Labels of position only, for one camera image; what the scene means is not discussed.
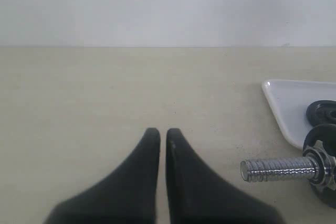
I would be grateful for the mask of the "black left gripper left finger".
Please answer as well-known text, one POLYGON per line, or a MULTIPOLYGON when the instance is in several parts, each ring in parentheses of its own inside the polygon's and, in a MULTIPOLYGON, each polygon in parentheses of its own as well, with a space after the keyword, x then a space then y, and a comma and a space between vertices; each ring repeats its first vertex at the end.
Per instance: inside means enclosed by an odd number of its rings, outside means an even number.
POLYGON ((45 223, 155 223, 160 133, 148 128, 107 177, 51 211, 45 223))

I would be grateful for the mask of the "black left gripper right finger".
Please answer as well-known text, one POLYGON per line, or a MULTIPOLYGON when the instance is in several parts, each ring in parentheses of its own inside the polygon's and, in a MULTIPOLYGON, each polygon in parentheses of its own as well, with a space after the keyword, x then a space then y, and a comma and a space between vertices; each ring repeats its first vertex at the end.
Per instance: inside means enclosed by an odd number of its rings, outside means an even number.
POLYGON ((166 187, 171 223, 284 223, 274 207, 215 173, 180 129, 166 135, 166 187))

